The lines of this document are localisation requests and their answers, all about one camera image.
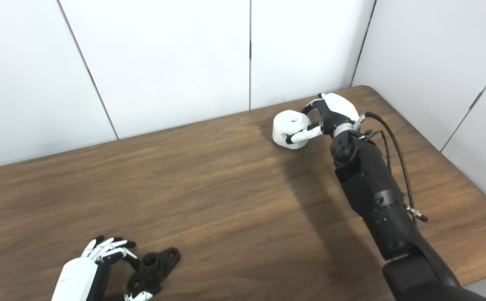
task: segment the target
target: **black mechanical part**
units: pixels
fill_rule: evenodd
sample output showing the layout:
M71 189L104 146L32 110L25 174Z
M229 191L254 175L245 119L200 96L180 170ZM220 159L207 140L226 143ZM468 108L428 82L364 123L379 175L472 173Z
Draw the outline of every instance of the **black mechanical part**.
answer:
M332 142L331 152L345 196L366 223L382 257L393 260L419 255L427 261L438 282L460 286L451 269L412 223L404 195L379 149L361 136L357 131L340 133ZM425 271L413 267L409 273Z
M161 291L163 282L180 261L181 255L177 248L168 248L161 253L148 253L141 259L138 270L128 281L127 288L136 297L142 291L155 295Z
M332 136L336 128L341 124L346 122L353 123L347 116L331 111L324 99L314 100L310 105L304 107L301 113L307 115L313 108L316 108L319 111L322 121L322 130L325 135Z
M107 287L107 282L109 282L109 274L111 274L109 265L98 265L87 300L103 300L105 288Z
M399 161L401 162L401 168L403 169L403 176L405 177L405 185L407 186L407 194L409 195L409 207L411 209L415 209L414 207L414 196L412 195L412 188L410 185L410 179L409 179L409 172L407 171L407 166L405 163L405 159L403 158L403 153L401 151L401 148L399 147L399 143L397 142L396 136L394 135L394 132L392 132L392 129L388 124L381 118L381 116L371 113L371 112L366 112L364 114L368 118L373 118L377 120L388 132L388 135L390 135L390 139L392 139L392 143L394 143L394 147L396 148L397 155L399 157ZM417 219L419 219L420 216L413 215L412 216L412 222L416 225L417 227Z
M382 272L398 301L486 301L469 290L439 282L428 261L417 253L387 263Z

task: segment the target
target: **white robotic hand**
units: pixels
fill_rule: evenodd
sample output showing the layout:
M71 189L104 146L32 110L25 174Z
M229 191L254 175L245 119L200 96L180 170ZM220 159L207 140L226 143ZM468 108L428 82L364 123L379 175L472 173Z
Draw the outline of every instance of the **white robotic hand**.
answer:
M273 139L278 145L301 148L309 139L320 135L335 137L342 131L360 127L365 116L359 116L350 101L334 93L321 93L319 97L308 103L300 113L283 111L275 117ZM321 120L310 124L306 115L314 108L319 111Z
M139 260L128 248L136 244L121 237L91 240L81 257L67 262L54 290L51 301L103 301L111 265L128 261L134 275L128 281L128 294L107 301L147 301L161 291L159 284L166 279L180 261L176 248L161 253L148 253Z
M139 259L128 248L134 242L113 237L91 240L81 257L67 262L57 281L52 301L101 301L109 278L110 265L120 259L137 270Z

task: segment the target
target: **black robotic arm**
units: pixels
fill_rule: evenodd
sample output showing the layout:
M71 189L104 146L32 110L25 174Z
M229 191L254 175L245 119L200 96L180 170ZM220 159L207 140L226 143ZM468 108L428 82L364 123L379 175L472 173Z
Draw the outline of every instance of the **black robotic arm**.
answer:
M427 218L413 204L405 204L404 194L381 152L371 137L359 131L366 117L380 117L370 112L359 116L354 105L333 93L319 97L306 105L302 114L315 108L321 120L298 132L287 133L285 141L275 141L285 146L320 134L333 138L330 151L335 174L351 208L362 217L382 257L388 261L383 274L395 299L485 301L486 298L460 286L448 265L423 238L413 221Z

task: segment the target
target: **wall seam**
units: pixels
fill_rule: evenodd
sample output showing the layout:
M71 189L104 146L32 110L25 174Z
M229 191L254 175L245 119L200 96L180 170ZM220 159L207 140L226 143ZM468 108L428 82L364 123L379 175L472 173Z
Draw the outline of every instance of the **wall seam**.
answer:
M102 96L100 95L100 91L98 91L98 86L96 86L96 82L94 82L94 78L92 77L92 73L90 72L89 66L87 65L87 61L85 61L85 57L83 55L83 52L81 51L81 48L80 48L80 46L77 42L77 39L74 35L72 27L70 26L70 22L69 22L69 19L67 18L67 14L65 14L65 10L63 9L63 6L61 5L61 1L60 0L56 0L56 1L57 1L57 5L59 6L59 10L61 10L61 14L63 15L63 19L65 19L65 23L67 23L67 27L69 29L71 36L72 36L72 39L74 40L74 44L76 46L77 52L79 53L79 55L81 57L81 61L83 61L83 65L85 66L85 69L87 70L87 72L89 74L90 81L92 82L92 85L94 86L94 90L96 91L96 95L98 95L98 99L100 100L100 103L102 104L102 108L104 109L105 116L107 117L107 120L109 121L109 124L111 125L111 129L113 130L113 134L115 134L115 138L117 140L120 140L120 138L118 137L118 134L117 134L117 130L115 129L115 125L113 125L113 120L111 120L111 117L109 116L109 112L107 112L107 108L105 107L105 103L102 99Z
M442 146L442 148L440 149L440 153L444 151L444 149L445 149L446 146L448 146L449 141L451 141L451 139L453 138L453 136L455 135L455 133L457 133L457 131L459 130L460 126L463 124L464 120L468 117L468 114L470 114L470 112L472 111L472 109L474 108L474 106L478 103L479 99L482 97L482 95L483 95L483 93L484 93L485 90L486 90L486 85L479 92L479 94L477 95L476 99L474 99L474 101L472 102L472 104L468 108L468 111L466 112L466 114L460 120L459 124L457 125L457 127L455 128L455 130L451 133L451 135L449 136L448 140L444 143L444 146Z

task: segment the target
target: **hole in black part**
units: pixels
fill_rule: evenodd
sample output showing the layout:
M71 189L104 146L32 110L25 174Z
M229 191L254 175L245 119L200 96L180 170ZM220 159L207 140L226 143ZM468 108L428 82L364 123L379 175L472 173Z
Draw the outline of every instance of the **hole in black part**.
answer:
M155 256L149 256L144 259L144 264L151 267L154 265L157 261L157 258Z

